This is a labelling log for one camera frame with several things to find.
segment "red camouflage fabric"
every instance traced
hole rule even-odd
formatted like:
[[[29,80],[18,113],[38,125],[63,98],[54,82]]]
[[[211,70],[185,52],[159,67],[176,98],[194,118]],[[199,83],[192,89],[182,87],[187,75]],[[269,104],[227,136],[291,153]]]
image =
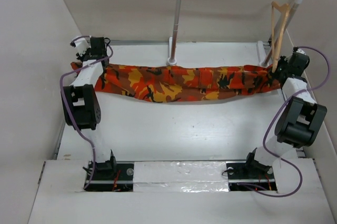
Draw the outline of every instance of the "red camouflage fabric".
[[[73,69],[81,63],[71,63]],[[270,67],[253,65],[185,69],[109,64],[95,91],[131,96],[155,103],[227,99],[280,88]]]

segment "purple cable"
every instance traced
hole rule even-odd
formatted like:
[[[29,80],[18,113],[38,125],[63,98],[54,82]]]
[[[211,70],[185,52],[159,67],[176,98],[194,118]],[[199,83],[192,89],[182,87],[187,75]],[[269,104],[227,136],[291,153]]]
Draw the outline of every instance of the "purple cable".
[[[323,58],[325,59],[326,61],[326,65],[328,66],[328,73],[326,74],[326,77],[324,79],[324,81],[319,84],[318,86],[314,87],[314,88],[311,88],[311,89],[308,89],[308,91],[314,91],[314,90],[317,90],[319,89],[320,87],[322,87],[323,85],[326,84],[326,82],[328,81],[329,77],[330,77],[330,62],[327,58],[326,55],[324,55],[321,51],[313,48],[313,47],[309,47],[309,46],[300,46],[299,48],[307,48],[307,49],[310,49],[310,50],[313,50],[313,51],[316,51],[317,53],[321,54],[323,56]],[[268,128],[267,128],[267,131],[266,133],[264,134],[264,137],[263,137],[263,142],[262,142],[262,145],[263,145],[263,148],[271,155],[277,157],[277,158],[281,158],[278,154],[276,153],[273,153],[272,151],[270,151],[267,146],[266,146],[266,141],[267,141],[267,137],[268,137],[268,134],[273,126],[273,124],[275,123],[276,119],[279,117],[279,115],[281,114],[281,112],[283,111],[283,109],[285,108],[285,106],[289,103],[290,99],[293,97],[293,96],[296,96],[302,92],[305,92],[306,90],[300,90],[300,91],[297,91],[296,93],[294,93],[293,95],[291,95],[280,107],[280,109],[277,111],[276,115],[274,116],[274,118],[272,119],[272,121],[270,122]],[[295,193],[297,193],[299,191],[299,189],[301,188],[302,186],[302,183],[303,183],[303,175],[302,175],[302,172],[300,171],[300,169],[294,165],[293,163],[291,163],[290,161],[287,161],[286,159],[283,159],[281,158],[282,161],[284,161],[285,163],[291,165],[292,167],[294,167],[297,172],[299,173],[300,175],[300,182],[299,182],[299,185],[297,186],[297,188],[295,190],[293,190],[292,192],[290,193],[287,193],[287,194],[283,194],[283,195],[273,195],[273,194],[264,194],[260,191],[256,191],[254,190],[253,188],[250,188],[249,186],[253,186],[253,187],[256,187],[255,184],[252,184],[252,183],[240,183],[241,185],[245,186],[246,188],[252,190],[252,191],[255,191],[261,195],[265,195],[265,196],[268,196],[268,197],[272,197],[272,198],[284,198],[284,197],[288,197],[288,196],[291,196],[291,195],[294,195]]]
[[[89,38],[89,37],[90,37],[90,36],[80,36],[80,37],[77,37],[77,38],[75,38],[75,39],[72,40],[72,43],[75,42],[75,41],[77,41],[77,40],[79,40],[80,38]],[[111,48],[111,46],[110,46],[109,44],[107,44],[107,46],[108,46],[109,49],[111,50],[111,55],[108,56],[108,57],[104,57],[104,58],[102,58],[102,59],[99,59],[99,60],[93,62],[91,65],[96,64],[96,63],[99,63],[99,62],[102,62],[102,61],[109,60],[109,59],[112,57],[112,55],[114,54],[114,51],[112,50],[112,48]],[[62,100],[63,100],[63,102],[64,102],[64,105],[65,105],[65,107],[66,107],[66,109],[67,109],[69,118],[70,118],[70,120],[71,120],[71,122],[72,122],[72,124],[73,124],[73,127],[74,127],[74,129],[78,132],[78,134],[79,134],[85,141],[89,142],[89,144],[90,144],[90,146],[91,146],[91,148],[92,148],[92,151],[93,151],[93,168],[92,168],[92,171],[91,171],[91,174],[90,174],[88,183],[83,187],[84,190],[89,186],[90,182],[91,182],[92,179],[93,179],[94,172],[95,172],[95,163],[96,163],[95,145],[94,145],[94,143],[93,143],[89,138],[87,138],[86,136],[84,136],[84,134],[80,131],[80,129],[78,128],[78,125],[77,125],[76,122],[75,122],[74,116],[73,116],[73,114],[72,114],[72,111],[70,110],[69,104],[68,104],[68,102],[67,102],[67,98],[66,98],[65,93],[64,93],[64,90],[63,90],[63,79],[64,79],[64,77],[66,77],[66,76],[68,76],[68,75],[71,75],[71,74],[73,74],[73,73],[77,73],[77,72],[79,72],[79,71],[81,71],[81,70],[83,70],[83,69],[86,69],[87,67],[89,67],[89,65],[84,66],[84,67],[81,67],[81,68],[79,68],[79,69],[77,69],[77,70],[73,70],[73,71],[70,71],[70,72],[68,72],[68,73],[65,73],[65,74],[63,74],[63,75],[61,76],[61,78],[60,78],[61,97],[62,97]]]

